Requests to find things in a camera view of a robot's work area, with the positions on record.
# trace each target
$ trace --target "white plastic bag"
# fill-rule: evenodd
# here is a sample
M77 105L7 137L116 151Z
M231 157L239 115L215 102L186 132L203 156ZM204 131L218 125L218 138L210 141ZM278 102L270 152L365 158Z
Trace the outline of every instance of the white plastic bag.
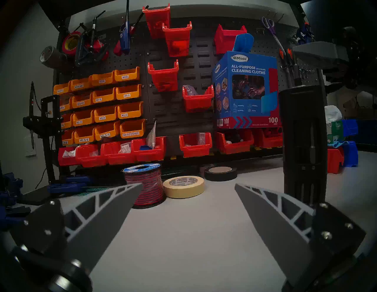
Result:
M63 153L63 158L68 158L68 157L76 157L76 149L80 147L81 145L77 146L75 149L72 151L64 151Z
M198 133L198 145L205 145L205 133Z
M195 88L192 85L183 85L186 88L187 95L198 95Z
M121 144L118 153L131 153L131 142Z
M342 119L342 113L335 105L325 106L326 123L335 122Z
M146 139L147 145L151 148L154 149L156 146L156 121L153 126L153 129L149 132L147 139Z

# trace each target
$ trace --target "red storage bin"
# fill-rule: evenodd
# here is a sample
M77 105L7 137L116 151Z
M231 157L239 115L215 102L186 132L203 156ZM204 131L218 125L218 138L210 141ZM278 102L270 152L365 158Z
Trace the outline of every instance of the red storage bin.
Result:
M209 155L212 147L211 133L205 133L205 145L198 145L197 133L179 135L179 147L185 158Z
M174 62L174 68L155 70L148 62L148 73L152 75L153 83L159 92L178 90L178 59Z
M253 129L254 145L261 148L283 146L282 128Z
M233 50L236 36L246 33L247 30L244 25L239 31L227 31L222 29L222 26L219 25L215 33L216 54L225 54L227 51Z
M76 159L83 167L95 167L106 165L106 157L90 156L94 151L98 151L98 146L95 144L82 145L76 149Z
M104 156L109 164L128 164L136 162L132 153L119 153L120 145L125 142L111 142L101 145L101 156Z
M182 86L182 96L187 113L201 112L209 109L212 105L212 98L214 95L213 85L209 86L202 95L187 95L186 88Z
M58 162L60 166L70 166L70 165L79 165L80 163L76 160L76 157L67 157L63 158L63 154L65 151L72 151L76 147L62 147L59 148L58 152Z
M170 3L162 9L148 10L143 6L145 20L147 21L150 37L152 39L163 38L162 24L170 27Z
M190 30L192 24L187 25L185 28L169 28L162 24L162 30L165 33L165 40L167 50L170 57L184 57L189 54L190 45Z
M215 132L216 146L222 154L233 154L250 151L250 146L254 144L254 136L252 130L241 129L238 130L238 133L241 139L243 139L243 141L238 143L227 144L225 134Z
M327 173L339 173L344 163L343 148L327 148Z
M153 150L140 150L142 145L146 145L145 139L134 139L131 142L131 153L135 155L136 161L164 160L165 137L156 137L156 146Z

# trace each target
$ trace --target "screw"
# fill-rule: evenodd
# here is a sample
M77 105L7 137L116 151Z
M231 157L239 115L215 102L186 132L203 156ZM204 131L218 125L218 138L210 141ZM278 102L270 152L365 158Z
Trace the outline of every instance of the screw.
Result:
M79 260L72 260L71 264L78 268L81 267L81 262Z
M333 238L333 235L328 231L322 231L321 235L324 239L331 240Z
M348 229L353 229L352 223L346 223L344 226L346 226Z

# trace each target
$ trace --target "black pegboard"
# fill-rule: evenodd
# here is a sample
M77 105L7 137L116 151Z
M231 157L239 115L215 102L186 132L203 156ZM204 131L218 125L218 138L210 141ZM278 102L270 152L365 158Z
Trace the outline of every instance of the black pegboard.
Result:
M126 86L141 83L142 96L138 99L124 101L113 101L92 105L91 107L102 107L125 102L144 101L143 118L147 119L147 127L150 129L157 120L157 136L167 136L167 156L182 155L179 149L178 135L209 131L214 132L215 114L212 110L200 113L186 113L184 110L182 85L192 85L199 94L212 84L212 68L221 59L222 55L216 55L216 47L213 38L221 24L223 29L239 30L245 25L248 33L254 37L254 46L250 51L252 54L260 54L276 57L279 78L279 91L288 88L285 71L280 67L279 46L267 29L264 29L260 20L228 17L194 17L174 18L171 20L172 28L186 27L192 22L190 34L190 49L187 57L169 57L166 42L164 39L152 40L145 22L140 23L137 31L131 38L130 54L120 57L114 55L113 48L119 38L119 27L114 27L97 33L101 41L109 44L109 57L104 62L84 65L75 68L70 75L59 75L59 83L68 82L70 79L85 78L92 74L108 73L112 70L124 70L140 67L140 81L118 83L116 86ZM291 47L287 39L296 33L297 28L285 24L276 24L276 35L283 47ZM175 92L160 93L155 88L151 75L147 72L147 64L153 64L156 70L172 68L174 61L178 59L178 90ZM298 60L301 68L315 70ZM319 84L317 73L309 73L308 78L303 80L304 85Z

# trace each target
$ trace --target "blue cloth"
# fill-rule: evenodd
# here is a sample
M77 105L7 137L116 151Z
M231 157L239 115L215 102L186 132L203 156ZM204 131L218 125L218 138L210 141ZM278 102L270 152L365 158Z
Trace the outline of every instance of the blue cloth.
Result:
M261 112L268 113L277 108L277 91L262 96L261 98Z
M249 53L254 45L254 37L251 34L239 34L234 41L233 51Z
M342 145L348 145L348 144L349 144L348 141L344 141L344 142L335 141L333 144L327 144L327 146L333 147L333 148L339 148Z
M144 151L144 150L152 150L152 148L150 148L148 145L141 145L140 151Z

